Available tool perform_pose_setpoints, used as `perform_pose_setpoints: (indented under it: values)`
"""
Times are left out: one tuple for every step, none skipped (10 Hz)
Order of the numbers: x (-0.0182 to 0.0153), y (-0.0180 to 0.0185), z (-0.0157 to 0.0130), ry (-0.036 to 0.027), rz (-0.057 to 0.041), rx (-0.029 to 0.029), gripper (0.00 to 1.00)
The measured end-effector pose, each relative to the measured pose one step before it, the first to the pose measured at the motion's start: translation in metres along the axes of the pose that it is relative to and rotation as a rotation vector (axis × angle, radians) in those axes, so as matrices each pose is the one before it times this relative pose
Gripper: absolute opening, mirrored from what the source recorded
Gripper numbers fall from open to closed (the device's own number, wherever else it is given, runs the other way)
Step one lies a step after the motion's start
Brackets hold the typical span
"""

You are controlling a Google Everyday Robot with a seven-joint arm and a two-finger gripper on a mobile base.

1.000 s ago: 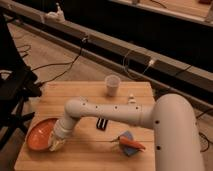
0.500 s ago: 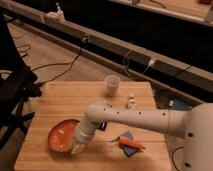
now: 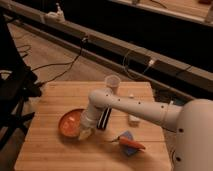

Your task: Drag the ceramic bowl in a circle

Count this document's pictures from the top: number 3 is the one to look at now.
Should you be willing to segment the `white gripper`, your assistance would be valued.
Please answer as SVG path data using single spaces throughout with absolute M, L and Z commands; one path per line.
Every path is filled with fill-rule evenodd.
M 88 106 L 81 114 L 80 127 L 83 129 L 78 136 L 79 141 L 89 138 L 97 126 L 97 123 L 103 113 L 103 109 Z

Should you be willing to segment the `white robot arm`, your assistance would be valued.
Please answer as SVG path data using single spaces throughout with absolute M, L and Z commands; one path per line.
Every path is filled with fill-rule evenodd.
M 213 171 L 213 100 L 183 106 L 120 97 L 110 88 L 92 90 L 80 130 L 94 129 L 106 108 L 142 118 L 176 133 L 174 171 Z

